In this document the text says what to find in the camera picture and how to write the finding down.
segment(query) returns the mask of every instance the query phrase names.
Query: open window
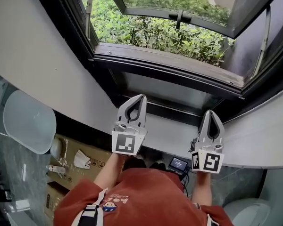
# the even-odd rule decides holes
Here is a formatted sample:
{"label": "open window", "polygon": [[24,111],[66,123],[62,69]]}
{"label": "open window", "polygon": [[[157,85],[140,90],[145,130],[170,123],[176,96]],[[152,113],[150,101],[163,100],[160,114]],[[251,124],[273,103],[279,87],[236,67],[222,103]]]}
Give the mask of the open window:
{"label": "open window", "polygon": [[235,39],[271,0],[114,0],[125,15],[180,20]]}
{"label": "open window", "polygon": [[40,0],[116,107],[223,122],[283,89],[283,0]]}

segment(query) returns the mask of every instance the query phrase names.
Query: toilet lid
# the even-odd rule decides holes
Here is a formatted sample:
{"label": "toilet lid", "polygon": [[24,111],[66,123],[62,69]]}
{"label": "toilet lid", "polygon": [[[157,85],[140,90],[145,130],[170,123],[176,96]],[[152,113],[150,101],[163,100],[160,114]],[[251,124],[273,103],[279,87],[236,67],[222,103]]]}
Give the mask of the toilet lid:
{"label": "toilet lid", "polygon": [[234,226],[257,226],[265,222],[268,214],[267,205],[255,203],[238,213],[232,223]]}

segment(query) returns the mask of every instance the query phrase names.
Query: cartoon logo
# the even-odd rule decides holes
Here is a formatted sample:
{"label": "cartoon logo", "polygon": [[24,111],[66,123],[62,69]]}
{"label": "cartoon logo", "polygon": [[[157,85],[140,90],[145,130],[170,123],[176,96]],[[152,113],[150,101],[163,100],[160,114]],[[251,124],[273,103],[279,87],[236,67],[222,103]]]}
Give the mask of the cartoon logo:
{"label": "cartoon logo", "polygon": [[113,202],[106,202],[103,204],[103,210],[105,212],[112,212],[117,208],[117,206]]}

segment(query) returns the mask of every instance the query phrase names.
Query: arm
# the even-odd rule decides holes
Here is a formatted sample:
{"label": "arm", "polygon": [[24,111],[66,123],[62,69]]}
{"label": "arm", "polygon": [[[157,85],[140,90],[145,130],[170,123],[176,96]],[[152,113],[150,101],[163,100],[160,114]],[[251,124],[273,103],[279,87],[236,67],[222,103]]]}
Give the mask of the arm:
{"label": "arm", "polygon": [[197,173],[191,201],[199,205],[212,205],[211,174]]}
{"label": "arm", "polygon": [[95,178],[94,183],[102,189],[108,188],[110,190],[113,188],[121,172],[123,161],[123,156],[112,153],[103,169]]}

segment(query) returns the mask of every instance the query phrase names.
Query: red t-shirt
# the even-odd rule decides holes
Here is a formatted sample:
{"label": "red t-shirt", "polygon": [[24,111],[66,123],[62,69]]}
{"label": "red t-shirt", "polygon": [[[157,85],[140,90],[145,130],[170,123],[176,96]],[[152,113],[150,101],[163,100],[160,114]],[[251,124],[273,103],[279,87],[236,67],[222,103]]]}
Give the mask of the red t-shirt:
{"label": "red t-shirt", "polygon": [[[54,226],[71,226],[87,204],[94,203],[102,188],[82,180],[61,201],[54,213]],[[119,176],[100,206],[104,226],[206,226],[207,214],[221,226],[232,226],[219,206],[197,209],[183,194],[177,175],[157,169],[131,168]]]}

